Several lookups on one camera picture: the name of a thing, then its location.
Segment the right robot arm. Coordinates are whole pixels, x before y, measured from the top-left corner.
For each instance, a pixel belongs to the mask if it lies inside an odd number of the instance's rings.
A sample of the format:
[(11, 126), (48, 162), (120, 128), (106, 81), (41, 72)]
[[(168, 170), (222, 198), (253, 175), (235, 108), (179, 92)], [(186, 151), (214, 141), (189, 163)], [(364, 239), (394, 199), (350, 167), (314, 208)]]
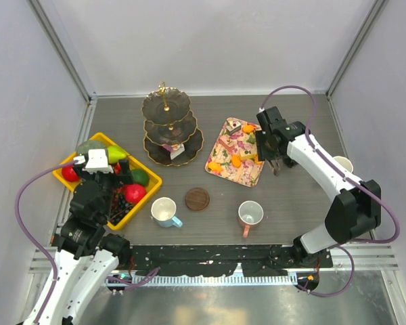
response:
[(294, 239), (292, 258), (297, 265), (307, 267), (327, 248), (345, 244), (381, 224), (381, 187), (376, 181), (363, 181), (343, 168), (302, 122), (287, 123), (277, 107), (261, 108), (256, 117), (261, 127), (255, 133), (258, 159), (268, 161), (274, 171), (279, 160), (297, 163), (331, 202), (324, 222)]

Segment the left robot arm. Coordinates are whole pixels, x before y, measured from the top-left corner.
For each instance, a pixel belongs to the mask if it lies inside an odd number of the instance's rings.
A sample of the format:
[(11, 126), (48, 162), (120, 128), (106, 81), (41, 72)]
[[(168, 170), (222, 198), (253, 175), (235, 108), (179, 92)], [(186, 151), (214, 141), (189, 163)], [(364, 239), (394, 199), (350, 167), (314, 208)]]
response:
[(130, 264), (130, 242), (105, 229), (115, 190), (133, 183), (129, 162), (121, 159), (121, 172), (115, 173), (106, 159), (94, 165), (87, 159), (77, 156), (65, 164), (83, 181), (75, 187), (68, 220), (53, 239), (56, 253), (27, 235), (49, 260), (51, 271), (25, 324), (78, 324), (107, 276)]

